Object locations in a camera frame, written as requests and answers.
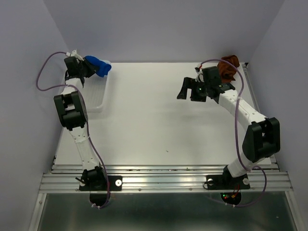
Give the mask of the brown towel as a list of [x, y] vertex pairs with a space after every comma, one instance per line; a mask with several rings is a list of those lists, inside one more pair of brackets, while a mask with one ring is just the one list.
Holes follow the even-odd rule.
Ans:
[[[238, 57], [236, 55], [225, 56], [225, 57], [222, 57], [221, 59], [231, 63], [236, 68], [240, 66]], [[235, 81], [234, 76], [237, 73], [237, 71], [230, 64], [219, 61], [218, 71], [219, 71], [219, 75], [221, 77], [222, 83], [231, 83], [232, 81]]]

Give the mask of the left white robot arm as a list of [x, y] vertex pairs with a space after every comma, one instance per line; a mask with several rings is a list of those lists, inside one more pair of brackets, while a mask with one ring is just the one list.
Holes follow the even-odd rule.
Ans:
[[72, 136], [82, 163], [82, 176], [77, 178], [81, 191], [105, 191], [107, 177], [99, 157], [94, 152], [88, 134], [88, 114], [80, 89], [86, 77], [91, 77], [98, 67], [90, 64], [79, 55], [68, 55], [64, 59], [66, 72], [65, 87], [53, 100], [61, 125]]

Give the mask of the blue towel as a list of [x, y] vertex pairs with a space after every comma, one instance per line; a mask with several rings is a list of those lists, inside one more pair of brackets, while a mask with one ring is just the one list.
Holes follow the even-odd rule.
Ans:
[[96, 66], [98, 70], [96, 71], [96, 75], [99, 77], [105, 77], [108, 75], [109, 71], [112, 69], [110, 63], [102, 61], [94, 56], [87, 55], [85, 59], [93, 66]]

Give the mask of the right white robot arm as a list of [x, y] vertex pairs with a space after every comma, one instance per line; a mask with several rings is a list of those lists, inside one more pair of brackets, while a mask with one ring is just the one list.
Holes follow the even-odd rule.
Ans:
[[249, 189], [247, 173], [265, 158], [280, 150], [280, 123], [268, 118], [248, 104], [231, 83], [222, 83], [218, 67], [197, 68], [196, 78], [185, 77], [177, 99], [185, 100], [191, 91], [193, 102], [214, 100], [234, 116], [235, 125], [241, 125], [245, 137], [237, 158], [224, 167], [222, 174], [208, 175], [207, 190]]

